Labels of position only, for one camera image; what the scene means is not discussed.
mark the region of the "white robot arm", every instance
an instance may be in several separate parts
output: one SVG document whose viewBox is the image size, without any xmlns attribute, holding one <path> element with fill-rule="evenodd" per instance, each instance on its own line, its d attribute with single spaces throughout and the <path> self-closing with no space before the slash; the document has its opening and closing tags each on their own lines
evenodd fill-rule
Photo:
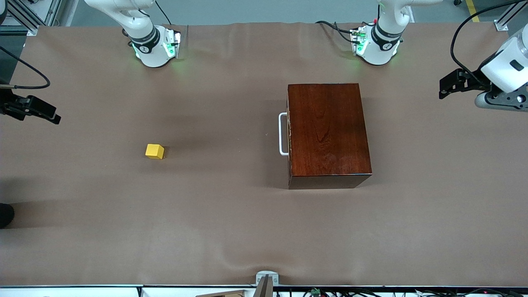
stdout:
<svg viewBox="0 0 528 297">
<path fill-rule="evenodd" d="M 409 6 L 426 6 L 442 0 L 378 0 L 380 17 L 374 25 L 352 32 L 353 51 L 367 63 L 383 65 L 390 61 L 400 44 L 400 37 L 410 21 Z"/>
<path fill-rule="evenodd" d="M 132 40 L 136 56 L 148 67 L 160 67 L 176 58 L 180 33 L 155 26 L 142 10 L 154 0 L 85 0 L 85 2 L 118 22 Z"/>
<path fill-rule="evenodd" d="M 472 74 L 457 69 L 442 78 L 439 98 L 454 92 L 481 90 L 484 92 L 475 99 L 480 108 L 528 112 L 528 24 Z"/>
</svg>

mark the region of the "table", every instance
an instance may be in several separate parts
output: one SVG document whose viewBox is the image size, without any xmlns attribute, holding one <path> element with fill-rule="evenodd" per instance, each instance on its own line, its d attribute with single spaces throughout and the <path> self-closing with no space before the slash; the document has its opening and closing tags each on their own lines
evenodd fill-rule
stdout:
<svg viewBox="0 0 528 297">
<path fill-rule="evenodd" d="M 0 117 L 0 284 L 525 285 L 527 114 L 437 98 L 458 24 L 409 24 L 390 64 L 318 24 L 176 27 L 148 69 L 117 27 L 43 27 L 22 58 L 59 126 Z M 507 38 L 467 24 L 471 68 Z M 18 65 L 12 82 L 38 83 Z M 277 115 L 290 83 L 358 82 L 373 176 L 287 190 Z M 143 156 L 147 143 L 167 158 Z"/>
</svg>

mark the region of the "black cable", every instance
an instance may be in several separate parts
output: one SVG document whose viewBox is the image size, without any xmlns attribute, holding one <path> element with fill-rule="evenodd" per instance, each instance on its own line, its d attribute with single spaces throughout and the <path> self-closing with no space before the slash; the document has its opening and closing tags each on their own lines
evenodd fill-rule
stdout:
<svg viewBox="0 0 528 297">
<path fill-rule="evenodd" d="M 467 24 L 473 17 L 479 15 L 479 14 L 483 14 L 485 12 L 488 12 L 488 11 L 491 11 L 491 10 L 494 10 L 494 9 L 497 9 L 497 8 L 500 8 L 500 7 L 504 7 L 504 6 L 510 6 L 512 4 L 517 4 L 517 3 L 520 3 L 520 2 L 524 2 L 526 0 L 515 0 L 515 1 L 509 1 L 509 2 L 506 2 L 506 3 L 503 3 L 503 4 L 497 4 L 497 5 L 493 5 L 493 6 L 490 6 L 488 8 L 485 8 L 481 11 L 477 11 L 476 13 L 472 14 L 471 16 L 469 16 L 467 19 L 465 19 L 462 24 L 460 24 L 460 26 L 457 28 L 457 30 L 455 31 L 455 35 L 453 35 L 453 40 L 451 41 L 451 58 L 453 59 L 453 61 L 455 63 L 457 63 L 457 65 L 459 65 L 462 69 L 464 69 L 473 79 L 475 79 L 477 81 L 477 83 L 479 83 L 481 86 L 485 87 L 485 88 L 488 88 L 489 85 L 486 85 L 485 83 L 483 83 L 482 81 L 480 81 L 474 74 L 473 72 L 471 72 L 466 66 L 464 66 L 460 61 L 458 61 L 458 59 L 455 57 L 455 53 L 453 52 L 453 49 L 455 48 L 455 41 L 457 40 L 457 36 L 458 36 L 458 33 L 460 32 L 460 30 L 462 29 L 462 27 Z"/>
<path fill-rule="evenodd" d="M 125 31 L 125 28 L 121 29 L 121 33 L 122 33 L 124 36 L 129 37 L 127 31 Z M 131 47 L 131 46 L 132 46 L 132 40 L 130 40 L 130 41 L 127 43 L 127 45 L 128 45 L 129 47 Z"/>
<path fill-rule="evenodd" d="M 359 41 L 353 41 L 353 40 L 350 40 L 350 39 L 348 39 L 347 37 L 345 37 L 345 35 L 343 35 L 343 33 L 341 33 L 341 30 L 337 27 L 337 23 L 334 23 L 334 25 L 335 25 L 335 27 L 338 29 L 337 32 L 339 33 L 339 35 L 341 35 L 341 37 L 342 37 L 344 40 L 346 40 L 346 41 L 348 41 L 348 42 L 350 42 L 350 43 L 354 43 L 354 44 L 359 44 L 359 43 L 360 43 Z"/>
<path fill-rule="evenodd" d="M 319 289 L 320 293 L 321 293 L 321 297 L 330 297 L 330 295 L 328 295 L 328 293 L 326 293 L 324 290 L 322 289 Z"/>
<path fill-rule="evenodd" d="M 466 293 L 466 294 L 460 294 L 460 295 L 458 295 L 458 296 L 459 296 L 459 297 L 465 297 L 465 296 L 467 296 L 467 295 L 469 295 L 469 294 L 475 294 L 475 293 L 477 293 L 478 291 L 486 291 L 486 292 L 488 292 L 488 293 L 491 292 L 491 293 L 494 293 L 494 294 L 497 294 L 497 295 L 501 295 L 502 297 L 507 297 L 507 296 L 508 296 L 507 294 L 504 294 L 504 293 L 502 293 L 502 292 L 495 291 L 495 290 L 492 290 L 492 289 L 487 289 L 487 288 L 484 288 L 484 287 L 483 287 L 483 288 L 480 288 L 480 289 L 473 290 L 473 291 L 471 291 L 471 292 L 469 292 L 469 293 Z"/>
<path fill-rule="evenodd" d="M 137 10 L 137 11 L 141 12 L 142 15 L 146 15 L 146 16 L 150 17 L 150 15 L 148 15 L 146 12 L 144 12 L 142 10 Z"/>
<path fill-rule="evenodd" d="M 335 297 L 339 297 L 337 296 L 337 292 L 336 291 L 332 291 L 332 290 L 328 290 L 330 293 L 334 294 Z"/>
<path fill-rule="evenodd" d="M 329 26 L 330 28 L 334 29 L 334 30 L 338 30 L 338 31 L 341 31 L 343 33 L 350 33 L 350 31 L 347 31 L 347 30 L 344 30 L 344 29 L 340 29 L 337 27 L 337 25 L 334 27 L 334 25 L 326 22 L 326 21 L 319 21 L 319 22 L 315 22 L 316 24 L 325 24 L 327 26 Z"/>
<path fill-rule="evenodd" d="M 428 295 L 422 294 L 421 297 L 448 297 L 449 296 L 448 294 L 433 292 L 433 291 L 430 291 L 430 290 L 425 290 L 425 291 L 423 291 L 423 293 L 427 293 Z"/>
<path fill-rule="evenodd" d="M 155 2 L 156 5 L 158 6 L 159 10 L 163 13 L 163 15 L 165 16 L 165 18 L 167 19 L 168 24 L 169 24 L 169 25 L 172 25 L 171 20 L 168 19 L 167 14 L 165 14 L 165 12 L 163 11 L 162 7 L 158 4 L 158 1 L 156 0 L 156 1 L 154 1 L 154 2 Z"/>
<path fill-rule="evenodd" d="M 20 59 L 19 57 L 13 55 L 12 53 L 10 53 L 7 49 L 4 49 L 3 47 L 0 47 L 0 50 L 5 52 L 6 54 L 10 55 L 13 59 L 16 59 L 18 62 L 28 66 L 31 70 L 35 71 L 38 75 L 40 75 L 46 81 L 46 84 L 45 85 L 41 85 L 41 86 L 17 86 L 17 85 L 14 85 L 13 86 L 14 89 L 37 90 L 37 89 L 44 89 L 44 88 L 47 88 L 47 87 L 50 86 L 50 84 L 51 84 L 50 80 L 47 78 L 47 76 L 45 76 L 37 68 L 29 65 L 26 61 L 24 61 L 24 60 Z"/>
<path fill-rule="evenodd" d="M 354 295 L 359 295 L 361 297 L 368 297 L 367 295 L 364 295 L 362 293 L 357 293 L 357 292 L 352 292 L 353 295 L 349 295 L 350 297 L 354 296 Z"/>
<path fill-rule="evenodd" d="M 363 288 L 354 288 L 355 290 L 358 290 L 360 292 L 363 292 L 364 294 L 367 294 L 367 295 L 371 295 L 371 296 L 374 296 L 374 297 L 381 297 L 379 295 L 377 295 L 376 293 L 373 293 L 372 291 L 369 291 L 367 289 L 363 289 Z"/>
</svg>

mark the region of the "black shoe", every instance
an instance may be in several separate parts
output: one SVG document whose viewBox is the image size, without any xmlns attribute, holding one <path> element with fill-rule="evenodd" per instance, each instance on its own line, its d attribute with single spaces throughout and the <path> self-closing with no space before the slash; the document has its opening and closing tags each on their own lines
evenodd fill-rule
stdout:
<svg viewBox="0 0 528 297">
<path fill-rule="evenodd" d="M 0 229 L 3 229 L 15 217 L 15 210 L 9 204 L 0 203 Z"/>
</svg>

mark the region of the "gray floor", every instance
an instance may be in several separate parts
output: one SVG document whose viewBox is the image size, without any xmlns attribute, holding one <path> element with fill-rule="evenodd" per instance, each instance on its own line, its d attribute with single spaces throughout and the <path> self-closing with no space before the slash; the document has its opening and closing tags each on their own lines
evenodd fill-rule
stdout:
<svg viewBox="0 0 528 297">
<path fill-rule="evenodd" d="M 84 0 L 64 0 L 61 23 L 72 26 L 117 26 L 106 14 L 89 7 Z M 314 23 L 319 20 L 349 23 L 371 21 L 376 17 L 375 0 L 158 0 L 173 24 L 223 25 L 250 22 Z M 502 0 L 474 0 L 477 10 L 504 3 Z M 493 21 L 505 10 L 496 9 L 484 13 L 481 22 Z M 146 10 L 155 24 L 167 21 L 156 6 Z M 416 22 L 462 22 L 469 17 L 466 2 L 459 6 L 446 0 L 440 4 L 414 7 Z M 528 20 L 528 9 L 510 23 L 510 34 L 522 28 Z M 20 54 L 25 42 L 23 36 L 0 36 L 0 42 L 15 54 Z M 16 61 L 0 54 L 0 78 L 11 79 Z"/>
</svg>

